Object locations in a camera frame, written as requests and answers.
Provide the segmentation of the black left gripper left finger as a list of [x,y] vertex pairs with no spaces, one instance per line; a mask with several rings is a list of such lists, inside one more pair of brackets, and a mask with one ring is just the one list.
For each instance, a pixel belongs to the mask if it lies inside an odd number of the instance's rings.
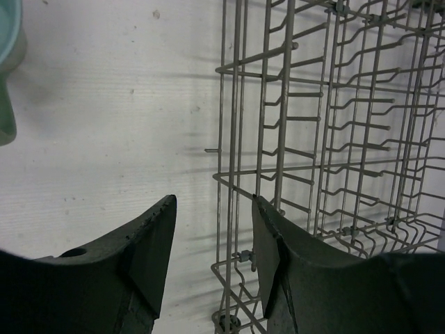
[[2,333],[151,333],[177,217],[167,195],[134,220],[58,257],[1,252]]

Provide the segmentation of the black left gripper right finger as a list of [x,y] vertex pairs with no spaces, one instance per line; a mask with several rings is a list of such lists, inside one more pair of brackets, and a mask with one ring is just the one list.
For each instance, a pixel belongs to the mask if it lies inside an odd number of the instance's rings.
[[343,252],[252,199],[268,333],[443,333],[444,256]]

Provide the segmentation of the green ceramic mug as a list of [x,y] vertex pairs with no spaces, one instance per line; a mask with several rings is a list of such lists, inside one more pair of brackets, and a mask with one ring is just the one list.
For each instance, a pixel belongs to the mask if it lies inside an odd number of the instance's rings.
[[1,146],[12,143],[17,135],[6,81],[26,55],[27,39],[23,16],[23,1],[1,0]]

